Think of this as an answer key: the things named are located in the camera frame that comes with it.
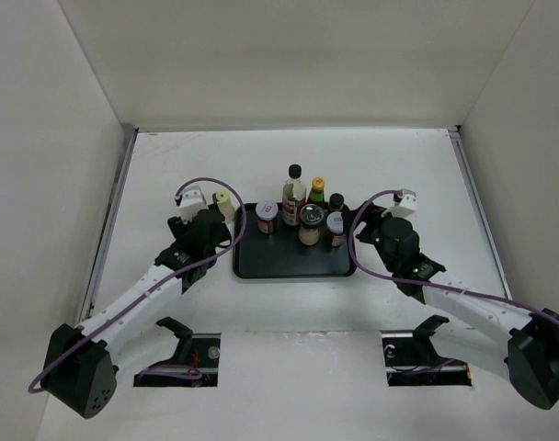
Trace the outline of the small black-cap spice bottle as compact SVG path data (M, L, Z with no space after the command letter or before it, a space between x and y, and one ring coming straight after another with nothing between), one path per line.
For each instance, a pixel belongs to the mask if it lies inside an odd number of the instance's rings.
M333 193L328 200L328 210L330 212L342 211L344 205L344 197L340 193Z

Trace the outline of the black plastic tray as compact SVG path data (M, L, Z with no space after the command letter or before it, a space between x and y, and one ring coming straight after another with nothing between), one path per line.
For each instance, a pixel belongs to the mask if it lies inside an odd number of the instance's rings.
M329 244L324 224L319 242L307 246L299 240L299 229L283 221L275 232L261 232L256 205L247 203L235 211L234 233L242 239L233 250L233 271L242 279L349 277L356 271L348 248Z

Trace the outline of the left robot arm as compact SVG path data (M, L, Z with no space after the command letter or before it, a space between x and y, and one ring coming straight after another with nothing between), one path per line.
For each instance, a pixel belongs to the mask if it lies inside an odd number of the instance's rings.
M75 326L64 323L51 334L41 377L31 391L50 393L85 419L96 416L130 367L134 341L157 326L173 333L160 344L162 358L175 367L188 362L190 330L165 310L207 274L232 235L215 209L202 209L188 222L171 218L168 224L175 240L139 281L95 316Z

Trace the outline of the yellow-cap white powder jar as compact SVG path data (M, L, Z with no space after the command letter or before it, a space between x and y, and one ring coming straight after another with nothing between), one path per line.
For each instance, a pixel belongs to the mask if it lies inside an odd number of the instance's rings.
M219 189L212 194L212 200L224 216L225 223L232 223L234 221L235 207L231 193L228 190Z

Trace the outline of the silver-lid white powder jar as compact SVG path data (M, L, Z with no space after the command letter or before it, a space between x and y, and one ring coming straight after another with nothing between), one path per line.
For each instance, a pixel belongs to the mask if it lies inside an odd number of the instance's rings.
M313 246L320 239L320 227L325 220L325 212L315 204L306 204L300 213L299 240L306 246Z

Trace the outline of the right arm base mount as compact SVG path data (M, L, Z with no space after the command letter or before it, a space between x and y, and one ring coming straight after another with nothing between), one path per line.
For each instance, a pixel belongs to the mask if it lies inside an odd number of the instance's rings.
M447 318L433 315L414 330L382 333L382 352L389 387L471 387L469 366L441 357L431 338Z

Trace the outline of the yellow-cap red sauce bottle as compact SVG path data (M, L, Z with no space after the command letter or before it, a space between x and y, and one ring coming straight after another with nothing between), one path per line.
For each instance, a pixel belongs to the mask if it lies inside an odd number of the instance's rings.
M325 208L325 180L321 176L317 176L312 180L307 203L315 204L321 209Z

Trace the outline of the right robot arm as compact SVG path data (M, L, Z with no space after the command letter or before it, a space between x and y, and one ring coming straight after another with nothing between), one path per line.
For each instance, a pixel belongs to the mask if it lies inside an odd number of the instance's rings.
M467 288L420 250L412 223L366 202L349 226L350 241L373 246L407 297L439 310L414 330L414 357L454 358L508 381L543 410L559 401L559 314Z

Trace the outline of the red-label lid brown jar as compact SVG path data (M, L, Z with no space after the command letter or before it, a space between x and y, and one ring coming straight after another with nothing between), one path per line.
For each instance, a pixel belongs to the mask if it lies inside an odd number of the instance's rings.
M276 202L262 200L256 204L257 227L264 234L277 230L279 207Z

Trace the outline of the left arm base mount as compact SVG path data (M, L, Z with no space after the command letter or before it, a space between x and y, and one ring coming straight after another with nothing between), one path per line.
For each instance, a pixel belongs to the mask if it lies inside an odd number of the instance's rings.
M222 349L220 334L195 334L165 317L156 323L165 337L165 355L134 376L135 388L214 388L218 386Z

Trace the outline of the tall black-cap sauce bottle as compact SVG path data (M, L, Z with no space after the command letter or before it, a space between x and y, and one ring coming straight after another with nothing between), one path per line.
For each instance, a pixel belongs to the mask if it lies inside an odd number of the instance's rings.
M283 222L294 227L300 223L300 212L306 200L306 187L302 181L302 168L298 164L289 167L289 179L282 189Z

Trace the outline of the red-label lid spice jar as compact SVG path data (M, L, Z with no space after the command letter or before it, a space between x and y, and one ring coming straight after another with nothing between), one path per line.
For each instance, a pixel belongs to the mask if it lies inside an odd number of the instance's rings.
M331 247L340 247L346 240L344 216L340 211L332 211L326 218L326 237Z

